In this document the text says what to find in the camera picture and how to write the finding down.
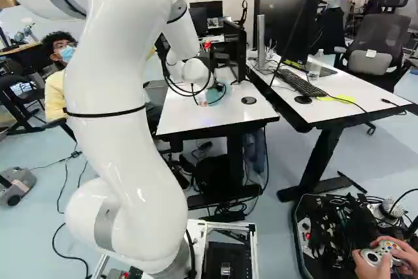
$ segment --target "yellow shirt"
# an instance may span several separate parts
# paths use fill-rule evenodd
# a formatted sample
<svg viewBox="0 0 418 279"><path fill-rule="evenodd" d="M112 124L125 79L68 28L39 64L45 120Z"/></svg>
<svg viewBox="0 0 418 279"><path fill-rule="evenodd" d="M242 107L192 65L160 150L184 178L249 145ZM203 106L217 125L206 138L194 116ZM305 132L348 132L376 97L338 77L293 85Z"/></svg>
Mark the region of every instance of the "yellow shirt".
<svg viewBox="0 0 418 279"><path fill-rule="evenodd" d="M153 48L147 60L155 53ZM53 121L60 118L68 118L64 113L64 70L51 74L45 82L45 116L46 121Z"/></svg>

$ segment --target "game controller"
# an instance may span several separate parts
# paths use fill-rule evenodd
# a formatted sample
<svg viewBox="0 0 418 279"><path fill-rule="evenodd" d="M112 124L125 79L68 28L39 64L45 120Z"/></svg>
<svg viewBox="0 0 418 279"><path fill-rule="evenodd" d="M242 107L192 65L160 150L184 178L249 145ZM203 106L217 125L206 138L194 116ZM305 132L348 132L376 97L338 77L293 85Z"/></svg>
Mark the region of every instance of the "game controller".
<svg viewBox="0 0 418 279"><path fill-rule="evenodd" d="M391 250L401 250L401 248L394 242L382 240L377 247L365 248L360 251L360 254L371 266L378 267L380 266L383 254L388 254ZM401 266L401 264L403 264L403 260L396 258L395 256L392 256L391 259L391 267L393 265Z"/></svg>

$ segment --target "floor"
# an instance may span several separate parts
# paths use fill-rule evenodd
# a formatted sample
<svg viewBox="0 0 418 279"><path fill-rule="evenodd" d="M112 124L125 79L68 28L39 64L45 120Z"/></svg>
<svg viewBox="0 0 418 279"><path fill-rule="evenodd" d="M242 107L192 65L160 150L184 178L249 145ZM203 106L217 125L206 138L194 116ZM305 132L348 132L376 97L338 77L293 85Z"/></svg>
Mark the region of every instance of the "floor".
<svg viewBox="0 0 418 279"><path fill-rule="evenodd" d="M396 93L418 102L417 86L418 76L408 73L397 85ZM378 121L376 125L378 130L373 137L366 134L367 128L363 125L344 131L325 177L333 177L340 170L364 186L370 195L398 197L418 186L418 133L415 131L418 117L395 116ZM260 278L300 278L289 222L292 204L279 203L275 192L298 183L319 132L297 133L282 119L269 124L266 133L270 182L247 218L257 224L259 232L259 274ZM225 141L217 139L214 144L212 154L225 151ZM189 153L195 145L195 141L185 144L186 157L191 158ZM0 169L47 165L67 157L73 148L74 142L60 129L7 137L0 142ZM68 162L69 180L61 208L65 208L76 189L84 163L84 156ZM82 279L83 264L58 257L51 247L52 235L63 223L63 216L56 211L56 199L65 179L64 164L36 169L33 173L38 182L27 197L15 208L0 208L0 278L15 278L24 265L26 276L32 279ZM82 182L94 176L94 170L87 166ZM347 191L357 192L351 188L338 193ZM416 201L418 193L403 200L412 218L418 215ZM190 218L205 215L204 210L189 213ZM63 254L84 258L90 273L93 272L100 255L75 240L65 228L58 234L56 245ZM126 269L126 265L114 260L109 267Z"/></svg>

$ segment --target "black bag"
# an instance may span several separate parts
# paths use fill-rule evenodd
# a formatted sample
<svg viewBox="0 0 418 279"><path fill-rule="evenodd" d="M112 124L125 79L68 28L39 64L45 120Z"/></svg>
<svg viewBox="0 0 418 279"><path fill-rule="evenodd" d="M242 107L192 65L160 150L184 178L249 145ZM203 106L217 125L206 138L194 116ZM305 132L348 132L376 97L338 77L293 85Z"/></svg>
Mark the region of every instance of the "black bag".
<svg viewBox="0 0 418 279"><path fill-rule="evenodd" d="M206 195L231 195L242 187L241 176L230 175L228 155L207 157L196 164L193 177Z"/></svg>
<svg viewBox="0 0 418 279"><path fill-rule="evenodd" d="M153 103L146 103L145 109L148 128L150 129L151 134L154 135L155 132L157 132L158 123L163 111L163 107L157 106Z"/></svg>
<svg viewBox="0 0 418 279"><path fill-rule="evenodd" d="M329 55L334 54L334 47L346 47L343 17L341 8L329 8L318 17L309 51L311 55L315 55L320 48L324 49L325 55Z"/></svg>

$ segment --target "keyboard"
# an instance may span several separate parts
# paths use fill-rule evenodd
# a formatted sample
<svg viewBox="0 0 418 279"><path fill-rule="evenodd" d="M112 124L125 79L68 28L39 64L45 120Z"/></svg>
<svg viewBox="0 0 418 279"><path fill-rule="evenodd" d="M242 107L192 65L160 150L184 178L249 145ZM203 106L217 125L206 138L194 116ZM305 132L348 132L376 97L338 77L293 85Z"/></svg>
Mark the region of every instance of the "keyboard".
<svg viewBox="0 0 418 279"><path fill-rule="evenodd" d="M310 69L311 65L312 64L308 61L306 66L305 66L305 69L299 69L299 70L301 70L305 73L309 73L308 69ZM329 69L329 68L326 68L326 67L321 67L321 74L319 75L319 77L322 78L324 76L330 76L330 75L337 74L337 73L338 72L335 71L335 70L332 70L332 69Z"/></svg>
<svg viewBox="0 0 418 279"><path fill-rule="evenodd" d="M305 81L303 78L299 77L295 73L287 69L279 69L276 76L288 83L291 87L301 93L303 96L308 97L325 97L328 96L320 88L313 86L309 82Z"/></svg>

